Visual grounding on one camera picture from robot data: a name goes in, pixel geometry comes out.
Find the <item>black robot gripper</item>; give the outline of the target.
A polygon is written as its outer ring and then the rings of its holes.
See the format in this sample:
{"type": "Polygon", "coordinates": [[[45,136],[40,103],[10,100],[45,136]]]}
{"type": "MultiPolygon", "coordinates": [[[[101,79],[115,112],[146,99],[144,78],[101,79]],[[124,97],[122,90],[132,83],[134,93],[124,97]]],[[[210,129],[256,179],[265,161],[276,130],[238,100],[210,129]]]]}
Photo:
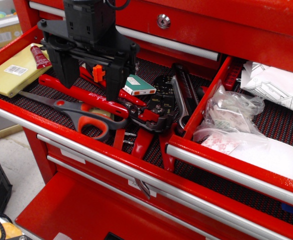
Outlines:
{"type": "Polygon", "coordinates": [[[114,0],[65,0],[64,20],[42,19],[42,44],[61,84],[70,89],[80,75],[76,58],[106,66],[106,99],[115,101],[129,73],[137,69],[138,44],[116,29],[117,6],[114,0]]]}

